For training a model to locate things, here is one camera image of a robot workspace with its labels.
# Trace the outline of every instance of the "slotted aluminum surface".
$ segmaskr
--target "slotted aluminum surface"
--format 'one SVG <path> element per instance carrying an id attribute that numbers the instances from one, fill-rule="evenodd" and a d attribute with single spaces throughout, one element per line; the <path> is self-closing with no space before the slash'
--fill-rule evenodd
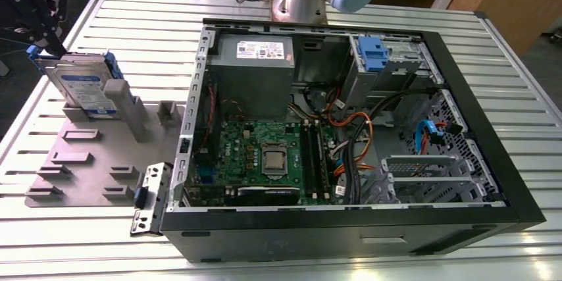
<path id="1" fill-rule="evenodd" d="M 91 0 L 66 43 L 71 51 L 111 49 L 132 93 L 146 103 L 185 102 L 205 17 L 267 20 L 269 7 L 239 5 L 235 0 Z M 548 222 L 445 256 L 194 265 L 166 238 L 130 238 L 130 207 L 24 206 L 24 193 L 64 121 L 62 96 L 44 77 L 0 145 L 0 276 L 107 280 L 166 273 L 167 280 L 186 280 L 186 275 L 193 280 L 561 279 L 560 112 L 492 25 L 468 12 L 381 6 L 355 14 L 330 9 L 327 17 L 331 24 L 442 34 Z"/>

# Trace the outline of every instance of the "floor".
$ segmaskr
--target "floor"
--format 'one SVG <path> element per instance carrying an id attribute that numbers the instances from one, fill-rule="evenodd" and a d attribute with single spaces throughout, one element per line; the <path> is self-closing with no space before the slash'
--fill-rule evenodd
<path id="1" fill-rule="evenodd" d="M 67 32 L 87 2 L 68 0 L 68 20 L 63 25 Z M 0 139 L 40 79 L 40 73 L 27 59 L 26 48 L 27 45 L 0 39 L 0 61 L 11 70 L 6 78 L 0 77 Z M 553 45 L 548 38 L 540 38 L 522 60 L 554 103 L 562 108 L 562 45 Z"/>

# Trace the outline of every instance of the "cpu socket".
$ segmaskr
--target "cpu socket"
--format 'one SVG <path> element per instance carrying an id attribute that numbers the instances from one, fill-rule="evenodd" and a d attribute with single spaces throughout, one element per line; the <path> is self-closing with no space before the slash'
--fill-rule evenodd
<path id="1" fill-rule="evenodd" d="M 273 180 L 279 180 L 287 173 L 287 148 L 262 147 L 262 174 Z"/>

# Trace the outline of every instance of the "green motherboard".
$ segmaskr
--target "green motherboard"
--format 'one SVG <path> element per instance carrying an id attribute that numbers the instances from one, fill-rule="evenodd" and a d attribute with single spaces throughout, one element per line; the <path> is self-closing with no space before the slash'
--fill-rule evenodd
<path id="1" fill-rule="evenodd" d="M 327 155 L 323 144 L 333 141 L 334 131 L 313 126 L 319 146 L 310 150 L 311 140 L 303 139 L 310 126 L 303 124 L 223 122 L 217 163 L 198 169 L 199 185 L 191 189 L 195 204 L 223 206 L 225 194 L 234 194 L 235 188 L 242 187 L 297 188 L 297 204 L 337 204 L 331 162 L 311 153 Z"/>

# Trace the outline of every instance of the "power supply label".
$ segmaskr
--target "power supply label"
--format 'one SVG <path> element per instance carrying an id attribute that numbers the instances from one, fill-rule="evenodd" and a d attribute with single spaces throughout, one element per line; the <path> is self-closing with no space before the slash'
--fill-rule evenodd
<path id="1" fill-rule="evenodd" d="M 115 117 L 116 107 L 114 101 L 107 99 L 102 91 L 103 82 L 98 76 L 62 75 L 64 86 L 74 99 L 80 103 L 82 109 L 92 118 Z"/>
<path id="2" fill-rule="evenodd" d="M 283 43 L 241 41 L 237 45 L 239 59 L 285 59 Z"/>

